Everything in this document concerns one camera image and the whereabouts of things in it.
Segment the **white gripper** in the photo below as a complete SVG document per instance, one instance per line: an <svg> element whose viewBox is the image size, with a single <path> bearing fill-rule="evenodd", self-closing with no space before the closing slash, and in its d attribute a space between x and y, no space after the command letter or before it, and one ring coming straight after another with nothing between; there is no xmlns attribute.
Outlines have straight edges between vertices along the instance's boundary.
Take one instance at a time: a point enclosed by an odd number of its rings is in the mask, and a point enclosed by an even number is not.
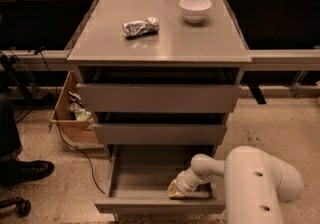
<svg viewBox="0 0 320 224"><path fill-rule="evenodd" d="M199 185L205 184L207 181L207 177L197 174L189 167L187 170L180 172L176 180L170 183L167 195L173 199L208 199L210 196L207 191L195 191Z"/></svg>

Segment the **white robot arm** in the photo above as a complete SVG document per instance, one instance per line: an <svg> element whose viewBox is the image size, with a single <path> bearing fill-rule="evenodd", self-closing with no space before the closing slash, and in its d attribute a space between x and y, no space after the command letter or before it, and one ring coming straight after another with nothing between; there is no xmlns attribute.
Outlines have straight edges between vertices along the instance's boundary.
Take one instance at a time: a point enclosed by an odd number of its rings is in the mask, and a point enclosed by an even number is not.
<svg viewBox="0 0 320 224"><path fill-rule="evenodd" d="M191 159L167 189L171 199L182 199L196 188L224 179L227 224L284 224L280 205L297 201L304 181L292 165L250 146L239 146L224 160L204 154Z"/></svg>

